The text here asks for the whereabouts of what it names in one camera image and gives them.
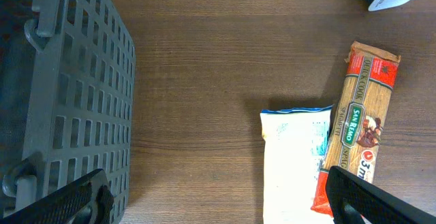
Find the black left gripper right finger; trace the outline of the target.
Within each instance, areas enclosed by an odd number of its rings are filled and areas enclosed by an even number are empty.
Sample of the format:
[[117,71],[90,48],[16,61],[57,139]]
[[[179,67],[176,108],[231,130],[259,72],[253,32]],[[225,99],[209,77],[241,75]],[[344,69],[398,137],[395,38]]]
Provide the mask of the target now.
[[333,166],[326,194],[335,223],[434,223],[435,217],[341,167]]

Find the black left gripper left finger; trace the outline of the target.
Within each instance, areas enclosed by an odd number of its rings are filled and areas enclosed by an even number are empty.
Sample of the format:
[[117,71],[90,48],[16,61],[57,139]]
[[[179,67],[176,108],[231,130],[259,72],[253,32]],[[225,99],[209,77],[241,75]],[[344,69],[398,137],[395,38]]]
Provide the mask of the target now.
[[113,205],[106,173],[97,169],[1,219],[1,223],[110,224]]

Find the San Remo spaghetti pack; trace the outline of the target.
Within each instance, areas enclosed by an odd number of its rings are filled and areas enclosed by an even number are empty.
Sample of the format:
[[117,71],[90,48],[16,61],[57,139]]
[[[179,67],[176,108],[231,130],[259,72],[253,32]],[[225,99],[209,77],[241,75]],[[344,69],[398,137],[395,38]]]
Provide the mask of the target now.
[[326,181],[332,166],[372,183],[376,158],[401,57],[355,41],[343,92],[320,168],[312,210],[332,215]]

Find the large cream wipes bag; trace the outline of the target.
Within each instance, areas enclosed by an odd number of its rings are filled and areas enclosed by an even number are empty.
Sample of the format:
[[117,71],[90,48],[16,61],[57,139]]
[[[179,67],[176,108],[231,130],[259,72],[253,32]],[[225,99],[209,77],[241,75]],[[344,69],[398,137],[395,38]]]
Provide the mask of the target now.
[[262,110],[263,222],[332,223],[311,209],[328,147],[332,107]]

